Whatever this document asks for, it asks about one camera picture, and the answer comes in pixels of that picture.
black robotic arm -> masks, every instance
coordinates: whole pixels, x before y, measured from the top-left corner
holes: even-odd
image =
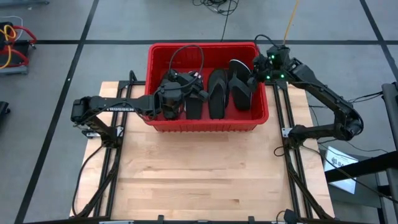
[[[136,112],[142,119],[150,121],[163,113],[166,119],[176,119],[183,110],[186,97],[206,101],[208,93],[196,72],[177,73],[173,70],[162,80],[153,95],[139,98],[103,98],[86,96],[73,102],[71,121],[75,126],[85,125],[101,136],[106,147],[118,147],[121,138],[118,129],[106,125],[97,115],[104,111]]]
[[[268,80],[285,80],[293,86],[304,89],[331,109],[335,114],[333,124],[305,127],[296,125],[288,135],[292,147],[301,145],[308,138],[334,137],[349,141],[362,132],[363,120],[353,108],[352,103],[337,95],[320,82],[314,72],[296,58],[289,57],[290,49],[283,46],[272,46],[267,50],[267,57],[260,54],[254,60],[254,70],[248,81],[249,87],[255,90],[258,82]]]

red basket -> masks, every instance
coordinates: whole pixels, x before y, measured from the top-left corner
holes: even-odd
[[[228,69],[229,61],[238,59],[252,69],[252,60],[258,54],[252,42],[195,44],[199,45],[205,54],[205,65],[201,75],[206,91],[208,77],[214,68]],[[150,47],[145,94],[153,94],[156,91],[164,73],[169,69],[172,54],[184,45],[187,44],[154,44]],[[189,47],[175,56],[172,68],[178,72],[197,71],[200,62],[200,50]],[[252,107],[249,111],[237,110],[232,95],[229,94],[229,104],[225,115],[225,119],[210,119],[208,104],[204,103],[201,120],[187,120],[185,113],[182,113],[178,120],[167,121],[160,114],[147,124],[158,131],[250,131],[258,124],[265,123],[269,116],[264,85],[259,86],[258,91],[253,94]]]

black cable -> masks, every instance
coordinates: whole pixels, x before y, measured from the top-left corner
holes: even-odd
[[[375,99],[375,98],[377,98],[378,96],[381,96],[381,95],[382,95],[382,92],[372,93],[372,94],[360,96],[360,97],[357,97],[357,98],[354,98],[354,99],[350,99],[350,100],[347,100],[347,101],[350,102],[350,103],[360,103],[360,102],[368,101],[368,100],[371,100],[371,99]],[[317,106],[317,105],[309,105],[309,107],[312,107],[312,108],[327,108],[327,106]]]
[[[353,144],[351,144],[349,141],[345,141],[345,142],[347,142],[350,146],[353,146],[355,149],[357,149],[357,150],[359,150],[359,151],[363,151],[363,152],[376,152],[376,151],[382,151],[382,152],[388,153],[388,152],[387,152],[386,150],[384,150],[384,149],[371,149],[371,150],[360,149],[360,148],[354,146]]]
[[[258,51],[260,51],[260,48],[257,46],[257,38],[259,38],[259,37],[264,37],[264,38],[268,39],[269,42],[270,42],[273,46],[275,46],[275,47],[277,47],[277,48],[280,47],[280,46],[276,45],[276,44],[274,43],[274,41],[272,41],[272,39],[269,38],[267,35],[259,34],[259,35],[257,35],[257,36],[254,38],[254,45],[256,45]]]
[[[388,197],[387,195],[384,195],[383,193],[380,193],[380,192],[378,192],[377,190],[374,190],[374,189],[370,188],[369,186],[367,186],[366,184],[362,183],[361,181],[356,180],[354,177],[350,176],[350,175],[347,174],[345,171],[343,171],[342,169],[338,168],[338,167],[335,166],[332,162],[330,162],[329,160],[327,160],[326,157],[323,156],[320,152],[318,152],[318,151],[316,151],[316,150],[314,150],[314,149],[311,149],[311,148],[309,148],[309,147],[307,147],[307,146],[303,146],[303,147],[306,148],[306,149],[308,149],[308,150],[310,150],[310,151],[316,152],[322,159],[324,159],[325,161],[327,161],[327,163],[329,163],[331,166],[333,166],[337,171],[341,172],[341,173],[344,174],[346,177],[348,177],[348,178],[350,178],[351,180],[355,181],[356,183],[362,185],[363,187],[367,188],[368,190],[374,192],[374,193],[377,194],[379,197],[384,197],[385,199],[388,199],[388,200],[390,200],[391,202],[398,203],[397,200],[395,200],[395,199],[393,199],[393,198],[390,198],[390,197]]]
[[[318,122],[317,114],[315,113],[315,111],[313,110],[313,108],[312,108],[312,107],[310,107],[310,109],[312,110],[313,116],[315,117],[315,121],[317,122],[317,126],[319,126],[319,122]]]
[[[365,100],[354,100],[354,101],[352,101],[352,103],[360,103],[360,102],[368,101],[368,100],[371,100],[371,99],[375,99],[375,98],[377,98],[377,97],[379,97],[379,96],[381,96],[381,95],[382,95],[382,94],[379,94],[379,95],[376,95],[376,96],[374,96],[374,97],[370,97],[370,98],[365,99]]]
[[[229,9],[231,8],[231,3],[232,3],[232,0],[229,0],[228,12],[229,12]],[[227,13],[226,18],[225,18],[223,35],[221,36],[221,41],[220,42],[222,42],[224,40],[224,34],[225,34],[225,29],[226,29],[226,23],[228,22],[228,16],[229,16],[229,13]]]
[[[203,53],[203,49],[199,45],[196,45],[196,44],[185,45],[185,46],[177,49],[173,53],[172,58],[170,59],[170,62],[169,62],[169,72],[172,71],[172,62],[173,62],[173,59],[176,56],[176,54],[179,53],[182,49],[186,49],[187,47],[197,47],[200,50],[200,53],[201,53],[201,64],[200,64],[200,69],[199,69],[198,75],[195,76],[195,78],[193,80],[189,81],[187,84],[185,84],[183,86],[176,87],[176,88],[165,88],[164,90],[181,90],[182,88],[185,88],[187,86],[192,85],[192,83],[194,83],[199,78],[199,76],[200,76],[200,74],[201,74],[201,72],[203,70],[203,66],[205,65],[205,54]]]
[[[80,184],[80,177],[81,177],[81,173],[83,172],[83,169],[85,168],[87,162],[93,157],[95,156],[95,154],[97,154],[100,149],[102,149],[104,147],[104,144],[102,144],[99,148],[97,148],[87,159],[86,161],[83,163],[83,165],[80,168],[79,171],[79,175],[77,176],[77,183],[76,183],[76,188],[75,188],[75,193],[73,194],[73,200],[72,200],[72,213],[74,216],[77,216],[77,212],[75,209],[75,200],[76,200],[76,195],[77,195],[77,191],[79,189],[79,184]]]
[[[318,144],[324,144],[324,143],[328,143],[328,142],[332,142],[332,141],[337,141],[337,139],[331,139],[331,140],[326,140],[323,142],[318,142]]]
[[[380,92],[377,92],[377,93],[372,93],[372,94],[360,96],[360,97],[354,98],[354,99],[349,100],[349,101],[355,102],[355,101],[358,100],[358,99],[367,98],[367,97],[370,97],[370,96],[375,96],[375,97],[377,97],[377,96],[379,96],[379,95],[381,95],[381,94],[382,94],[382,92],[380,91]]]
[[[192,0],[192,4],[194,6],[206,6],[211,12],[222,16],[229,16],[238,8],[239,0],[229,0],[228,10],[220,9],[227,1],[228,0],[199,0],[199,4],[195,4],[195,0]],[[231,9],[232,2],[235,3],[235,6]]]
[[[276,222],[277,222],[277,223],[278,223],[279,215],[282,214],[283,212],[285,212],[285,211],[280,211],[280,212],[278,212],[278,214],[276,215]]]
[[[278,155],[278,154],[276,154],[276,150],[278,150],[278,149],[280,149],[280,148],[283,148],[284,146],[279,146],[279,147],[276,147],[275,149],[274,149],[274,155],[276,156],[276,157],[281,157],[281,156],[284,156],[285,155],[285,153],[282,153],[282,154],[280,154],[280,155]]]

gray floor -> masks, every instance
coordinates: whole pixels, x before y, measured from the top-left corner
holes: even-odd
[[[0,16],[20,16],[40,40],[79,40],[93,0],[50,0],[48,6],[0,9]],[[398,40],[396,0],[367,1],[384,39]],[[288,0],[241,1],[229,17],[225,39],[253,39],[264,33],[282,39],[294,7]],[[15,24],[18,20],[10,19]],[[225,17],[191,0],[99,0],[88,40],[219,39]],[[291,40],[377,40],[359,0],[301,0],[289,33]],[[55,130],[25,222],[67,218],[86,139],[69,120],[72,101],[96,95],[103,81],[126,79],[133,69],[145,79],[150,45],[85,45]],[[380,91],[395,81],[379,45],[290,45],[292,55],[345,98]],[[398,58],[398,46],[388,46]],[[28,76],[0,77],[0,100],[12,113],[0,128],[0,217],[13,223],[49,128],[76,45],[38,45]],[[319,102],[308,96],[311,104]],[[363,149],[394,148],[380,98],[355,104],[366,128],[352,143]],[[332,113],[315,109],[320,124]],[[376,156],[345,142],[330,144],[350,154]],[[333,202],[342,220],[377,223],[375,209]]]

wooden tabletop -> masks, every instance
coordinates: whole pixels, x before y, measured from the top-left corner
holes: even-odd
[[[115,97],[117,86],[117,82],[103,82],[99,95]],[[273,154],[282,141],[272,87],[267,86],[266,93],[269,119],[246,133],[158,133],[129,113],[112,219],[156,220],[164,215],[166,220],[247,220],[254,216],[273,221],[279,211],[292,209],[284,158]],[[131,97],[143,94],[144,86],[134,86]],[[282,92],[280,96],[285,111]],[[290,86],[289,96],[295,123],[312,126],[305,92]],[[112,113],[99,117],[110,124]],[[84,160],[100,144],[100,139],[88,140]],[[304,145],[318,150],[315,140]],[[77,211],[98,187],[104,152],[95,155],[82,173]],[[334,216],[321,158],[304,148],[301,155],[309,191]],[[297,192],[305,217],[298,188]],[[101,214],[107,197],[106,192]]]

